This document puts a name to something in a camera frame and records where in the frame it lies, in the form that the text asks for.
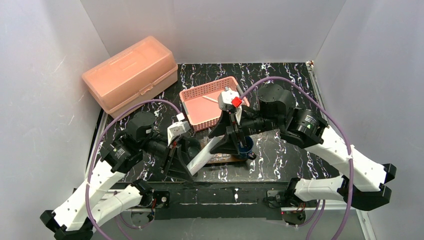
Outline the oval wooden tray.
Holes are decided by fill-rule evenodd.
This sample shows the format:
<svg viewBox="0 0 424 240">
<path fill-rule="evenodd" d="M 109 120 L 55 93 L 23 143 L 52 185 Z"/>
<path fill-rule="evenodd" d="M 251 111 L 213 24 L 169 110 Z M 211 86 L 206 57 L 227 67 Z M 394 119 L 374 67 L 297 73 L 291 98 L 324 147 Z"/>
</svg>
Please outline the oval wooden tray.
<svg viewBox="0 0 424 240">
<path fill-rule="evenodd" d="M 235 155 L 226 154 L 226 153 L 217 153 L 213 154 L 212 157 L 207 161 L 207 165 L 217 165 L 217 164 L 229 164 L 243 162 L 247 159 L 237 158 Z"/>
</svg>

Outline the dark green mug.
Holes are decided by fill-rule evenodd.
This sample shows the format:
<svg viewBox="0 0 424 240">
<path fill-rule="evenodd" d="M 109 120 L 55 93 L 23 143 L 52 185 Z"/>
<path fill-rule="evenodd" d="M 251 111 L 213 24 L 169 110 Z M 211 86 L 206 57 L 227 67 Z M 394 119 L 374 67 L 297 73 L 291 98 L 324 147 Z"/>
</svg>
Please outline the dark green mug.
<svg viewBox="0 0 424 240">
<path fill-rule="evenodd" d="M 190 160 L 202 150 L 200 142 L 196 138 L 189 137 L 186 140 L 186 153 Z"/>
</svg>

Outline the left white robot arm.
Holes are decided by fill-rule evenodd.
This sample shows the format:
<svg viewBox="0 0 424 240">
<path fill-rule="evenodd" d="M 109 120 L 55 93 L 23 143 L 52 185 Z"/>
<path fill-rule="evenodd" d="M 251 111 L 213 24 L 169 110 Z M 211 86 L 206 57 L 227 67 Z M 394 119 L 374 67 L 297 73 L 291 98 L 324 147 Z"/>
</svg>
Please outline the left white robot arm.
<svg viewBox="0 0 424 240">
<path fill-rule="evenodd" d="M 141 162 L 144 153 L 157 155 L 166 163 L 171 159 L 186 162 L 190 155 L 186 151 L 187 138 L 182 135 L 190 125 L 183 113 L 176 117 L 178 121 L 162 134 L 154 130 L 156 117 L 153 113 L 138 112 L 126 129 L 104 141 L 101 159 L 94 162 L 85 181 L 64 203 L 41 214 L 40 220 L 53 232 L 53 237 L 56 240 L 89 240 L 101 225 L 127 209 L 135 206 L 154 209 L 155 191 L 143 179 L 131 182 L 106 200 L 102 197 Z"/>
</svg>

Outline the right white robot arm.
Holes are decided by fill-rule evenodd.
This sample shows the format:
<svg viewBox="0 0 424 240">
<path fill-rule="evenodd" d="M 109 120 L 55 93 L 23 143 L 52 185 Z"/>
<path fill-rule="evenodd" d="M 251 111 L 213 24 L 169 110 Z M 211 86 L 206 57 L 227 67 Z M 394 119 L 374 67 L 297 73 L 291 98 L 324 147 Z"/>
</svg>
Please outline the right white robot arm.
<svg viewBox="0 0 424 240">
<path fill-rule="evenodd" d="M 283 194 L 297 203 L 335 200 L 355 209 L 371 211 L 390 202 L 387 183 L 396 167 L 379 164 L 347 144 L 320 114 L 296 107 L 292 93 L 271 83 L 258 89 L 259 109 L 243 105 L 237 91 L 226 89 L 217 98 L 221 115 L 209 138 L 219 137 L 212 154 L 229 154 L 254 160 L 250 136 L 279 130 L 280 138 L 312 153 L 337 169 L 339 176 L 327 179 L 292 178 Z"/>
</svg>

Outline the dark blue mug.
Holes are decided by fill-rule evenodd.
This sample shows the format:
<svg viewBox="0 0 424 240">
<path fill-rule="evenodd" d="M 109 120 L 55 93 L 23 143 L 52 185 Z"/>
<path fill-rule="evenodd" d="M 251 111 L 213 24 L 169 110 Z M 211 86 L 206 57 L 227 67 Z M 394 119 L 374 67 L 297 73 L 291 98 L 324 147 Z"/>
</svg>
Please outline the dark blue mug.
<svg viewBox="0 0 424 240">
<path fill-rule="evenodd" d="M 245 161 L 245 160 L 255 160 L 257 155 L 253 152 L 254 142 L 250 136 L 245 137 L 245 144 L 239 142 L 237 144 L 238 154 L 235 155 L 235 158 Z"/>
</svg>

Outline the pink perforated plastic basket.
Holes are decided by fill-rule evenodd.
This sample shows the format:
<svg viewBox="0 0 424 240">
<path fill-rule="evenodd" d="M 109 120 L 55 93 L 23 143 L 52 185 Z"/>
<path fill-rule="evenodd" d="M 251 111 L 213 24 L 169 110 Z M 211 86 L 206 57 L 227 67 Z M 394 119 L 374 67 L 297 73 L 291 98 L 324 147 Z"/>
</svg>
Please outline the pink perforated plastic basket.
<svg viewBox="0 0 424 240">
<path fill-rule="evenodd" d="M 179 93 L 183 109 L 194 131 L 198 132 L 207 128 L 213 128 L 221 116 L 218 103 L 202 98 L 207 96 L 217 100 L 219 94 L 229 87 L 233 91 L 242 94 L 242 88 L 233 76 L 224 77 L 208 83 L 204 83 Z"/>
</svg>

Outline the clear acrylic holder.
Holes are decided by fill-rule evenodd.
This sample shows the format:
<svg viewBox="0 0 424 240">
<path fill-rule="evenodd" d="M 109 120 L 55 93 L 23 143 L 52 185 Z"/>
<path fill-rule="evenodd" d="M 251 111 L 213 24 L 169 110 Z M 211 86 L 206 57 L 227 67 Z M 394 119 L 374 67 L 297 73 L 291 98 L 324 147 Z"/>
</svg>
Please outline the clear acrylic holder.
<svg viewBox="0 0 424 240">
<path fill-rule="evenodd" d="M 209 140 L 206 147 L 208 147 L 209 150 L 212 149 L 212 147 L 215 146 L 215 144 L 221 140 L 222 136 L 213 137 Z M 208 160 L 207 164 L 222 164 L 222 163 L 229 163 L 232 160 L 232 156 L 230 154 L 226 153 L 214 153 L 210 159 Z"/>
</svg>

